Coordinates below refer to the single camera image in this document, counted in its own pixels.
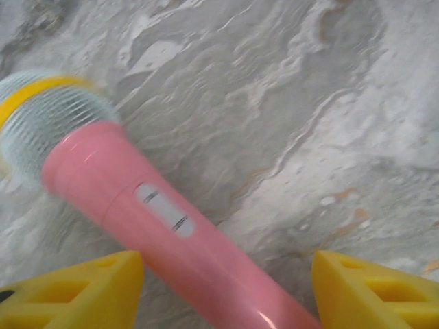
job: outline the microphone handle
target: microphone handle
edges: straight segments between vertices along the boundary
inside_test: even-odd
[[[110,121],[70,133],[42,179],[218,329],[317,329],[320,324],[186,201]]]

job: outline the yellow plastic piece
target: yellow plastic piece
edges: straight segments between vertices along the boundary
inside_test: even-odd
[[[324,329],[439,329],[439,283],[330,251],[312,280]]]
[[[138,252],[119,252],[3,287],[0,329],[131,329],[143,286]]]
[[[97,90],[92,82],[75,76],[53,76],[41,79],[28,84],[15,93],[10,95],[2,104],[0,104],[0,129],[6,120],[19,108],[25,101],[38,93],[42,93],[50,88],[59,86],[82,86],[88,89]]]

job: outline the gray marble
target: gray marble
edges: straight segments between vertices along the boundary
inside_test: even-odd
[[[1,75],[108,90],[163,175],[316,314],[316,248],[423,274],[439,258],[439,3],[0,1]],[[4,179],[0,284],[121,249]],[[152,274],[137,328],[209,328]]]

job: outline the mesh grille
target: mesh grille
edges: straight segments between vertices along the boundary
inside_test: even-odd
[[[26,84],[59,75],[27,71],[0,82],[0,101]],[[17,108],[3,126],[0,150],[12,173],[25,184],[40,185],[40,172],[50,151],[70,132],[98,120],[119,122],[110,102],[77,86],[46,90]]]

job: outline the pink microphone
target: pink microphone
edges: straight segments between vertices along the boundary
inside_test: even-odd
[[[219,329],[320,324],[179,194],[81,79],[28,71],[0,82],[1,153],[126,248]]]

